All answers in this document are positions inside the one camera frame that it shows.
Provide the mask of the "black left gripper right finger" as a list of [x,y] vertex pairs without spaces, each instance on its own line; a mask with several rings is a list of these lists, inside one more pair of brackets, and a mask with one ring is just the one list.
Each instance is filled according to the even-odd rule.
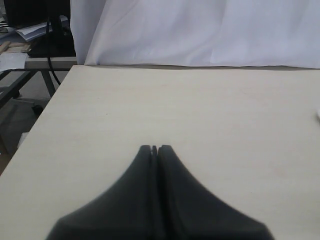
[[157,155],[157,183],[170,240],[272,240],[267,226],[207,190],[170,145]]

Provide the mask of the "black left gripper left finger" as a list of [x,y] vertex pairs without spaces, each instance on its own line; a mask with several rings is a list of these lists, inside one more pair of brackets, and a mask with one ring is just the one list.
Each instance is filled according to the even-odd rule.
[[49,240],[150,240],[151,147],[139,148],[125,173],[103,194],[60,218]]

